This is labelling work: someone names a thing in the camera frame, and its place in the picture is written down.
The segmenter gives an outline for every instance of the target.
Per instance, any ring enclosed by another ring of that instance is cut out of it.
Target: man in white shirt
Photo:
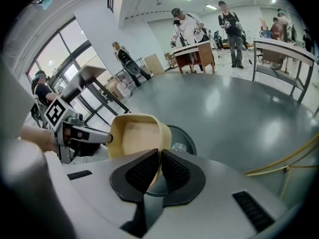
[[[180,8],[174,8],[171,11],[173,17],[179,20],[180,25],[174,24],[173,36],[171,46],[176,46],[176,40],[178,37],[183,36],[188,45],[209,41],[209,37],[204,27],[204,23],[193,13],[184,14]]]

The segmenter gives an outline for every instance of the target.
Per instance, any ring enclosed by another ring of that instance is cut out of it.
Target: white floor
[[[254,60],[254,52],[253,48],[250,48],[249,53],[247,51],[243,51],[243,66],[244,69],[239,68],[231,68],[231,57],[230,57],[230,50],[225,49],[223,51],[213,51],[214,59],[215,59],[215,69],[217,70],[217,75],[224,75],[224,76],[232,76],[237,78],[242,78],[245,80],[251,81],[253,79],[253,66],[249,63],[250,59],[253,63]],[[200,72],[199,66],[195,66],[197,72]],[[212,67],[206,66],[206,73],[212,74]],[[297,62],[293,61],[292,59],[289,59],[288,62],[288,71],[291,76],[297,75]],[[319,72],[318,72],[318,65],[315,64],[313,75],[311,78],[310,85],[308,87],[308,90],[304,96],[304,99],[302,101],[302,104],[305,105],[307,108],[309,108],[313,113],[316,111],[317,107],[319,106]],[[187,72],[189,71],[189,66],[183,67],[183,71]],[[178,68],[171,69],[168,72],[179,72]],[[306,80],[308,74],[308,66],[303,64],[302,69],[300,72],[300,79],[304,83]],[[261,82],[263,84],[269,85],[275,89],[278,89],[287,95],[290,94],[292,85],[283,82],[277,78],[274,78],[269,75],[256,73],[256,82]],[[298,99],[301,91],[299,89],[295,89],[294,91],[294,98]]]

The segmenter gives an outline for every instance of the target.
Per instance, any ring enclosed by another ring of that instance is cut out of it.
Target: black round object
[[[186,133],[183,129],[174,125],[167,125],[171,131],[171,144],[179,142],[186,146],[186,152],[197,156],[197,151],[195,144],[192,138]],[[163,175],[161,175],[158,180],[152,185],[152,188],[149,191],[146,191],[146,194],[153,197],[164,197],[168,194],[168,189],[166,181]]]

